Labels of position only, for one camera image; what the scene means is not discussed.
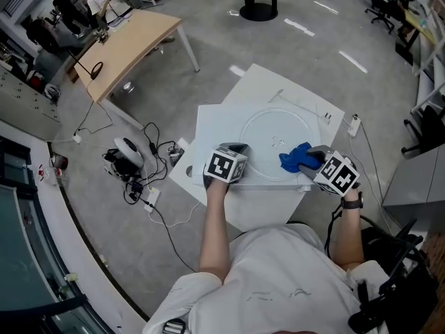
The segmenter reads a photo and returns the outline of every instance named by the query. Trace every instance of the concrete floor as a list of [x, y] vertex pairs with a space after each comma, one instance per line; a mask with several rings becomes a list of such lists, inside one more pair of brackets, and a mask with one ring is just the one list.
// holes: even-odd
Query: concrete floor
[[[332, 13], [315, 1], [338, 12]], [[382, 188], [385, 192], [398, 162], [400, 149], [413, 143], [403, 126], [417, 94], [418, 80], [411, 67], [394, 51], [396, 38], [383, 24], [370, 24], [364, 14], [364, 0], [278, 0], [279, 15], [269, 22], [250, 22], [238, 11], [243, 0], [159, 0], [151, 10], [183, 19], [184, 29], [201, 71], [195, 73], [186, 52], [177, 40], [163, 45], [145, 58], [131, 73], [136, 89], [115, 102], [142, 124], [155, 122], [161, 141], [184, 137], [191, 141], [195, 131], [197, 106], [221, 102], [239, 76], [232, 65], [246, 70], [257, 63], [304, 86], [346, 112], [346, 119], [358, 113], [369, 135]], [[289, 19], [314, 33], [310, 36], [284, 22]], [[366, 68], [361, 71], [344, 58], [344, 51]], [[64, 79], [59, 112], [63, 128], [59, 139], [73, 135], [83, 119], [90, 98], [78, 81]], [[115, 115], [114, 125], [94, 135], [82, 131], [83, 140], [113, 147], [115, 137], [129, 137], [148, 158], [147, 170], [155, 168], [148, 143], [138, 132]], [[84, 126], [91, 130], [107, 125], [108, 118], [94, 105]], [[153, 129], [148, 131], [155, 137]], [[333, 147], [350, 154], [346, 128], [341, 128]], [[364, 162], [376, 194], [378, 188], [369, 147], [359, 131], [353, 139], [355, 153]], [[111, 273], [134, 301], [152, 315], [170, 287], [188, 269], [175, 257], [161, 225], [150, 222], [143, 204], [130, 206], [122, 199], [122, 185], [106, 174], [103, 148], [76, 143], [54, 143], [55, 151], [70, 159], [67, 194], [79, 220], [98, 253], [105, 256]], [[158, 208], [167, 223], [183, 220], [196, 200], [171, 180], [155, 182], [162, 190]], [[382, 222], [377, 202], [366, 178], [362, 177], [365, 208], [363, 214]], [[307, 194], [294, 219], [311, 225], [325, 239], [331, 211], [339, 199], [320, 191]], [[191, 221], [171, 229], [178, 251], [197, 266], [204, 206]], [[230, 237], [239, 231], [229, 226]]]

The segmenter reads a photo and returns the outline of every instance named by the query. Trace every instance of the hand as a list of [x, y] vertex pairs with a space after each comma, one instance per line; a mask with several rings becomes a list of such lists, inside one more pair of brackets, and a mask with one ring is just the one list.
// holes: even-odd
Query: hand
[[228, 183], [213, 178], [207, 189], [207, 202], [224, 202], [228, 186]]
[[351, 188], [351, 190], [345, 194], [344, 200], [346, 202], [353, 202], [355, 200], [359, 200], [359, 191], [358, 189]]

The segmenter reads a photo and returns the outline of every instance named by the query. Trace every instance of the black watch strap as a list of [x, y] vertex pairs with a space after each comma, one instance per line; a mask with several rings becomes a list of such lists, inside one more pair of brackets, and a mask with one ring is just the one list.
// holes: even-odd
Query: black watch strap
[[341, 199], [341, 207], [343, 209], [359, 209], [363, 208], [363, 193], [359, 192], [359, 198], [352, 202], [347, 202], [344, 198]]

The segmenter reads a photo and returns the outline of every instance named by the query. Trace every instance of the blue object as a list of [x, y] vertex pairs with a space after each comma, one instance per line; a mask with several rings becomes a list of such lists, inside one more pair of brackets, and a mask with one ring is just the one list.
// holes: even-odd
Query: blue object
[[318, 159], [312, 156], [308, 156], [306, 151], [310, 149], [312, 146], [310, 143], [305, 142], [294, 148], [291, 153], [280, 153], [278, 157], [281, 161], [281, 167], [287, 170], [290, 173], [298, 173], [300, 169], [298, 167], [299, 164], [303, 164], [306, 167], [311, 169], [318, 169], [323, 162], [320, 162]]

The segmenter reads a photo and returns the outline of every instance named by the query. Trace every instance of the round table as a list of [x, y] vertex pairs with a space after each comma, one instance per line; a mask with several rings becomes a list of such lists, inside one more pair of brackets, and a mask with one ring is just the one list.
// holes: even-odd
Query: round table
[[251, 21], [268, 21], [275, 19], [278, 15], [277, 0], [272, 0], [272, 5], [268, 3], [256, 3], [255, 0], [244, 0], [245, 5], [239, 13], [245, 19]]

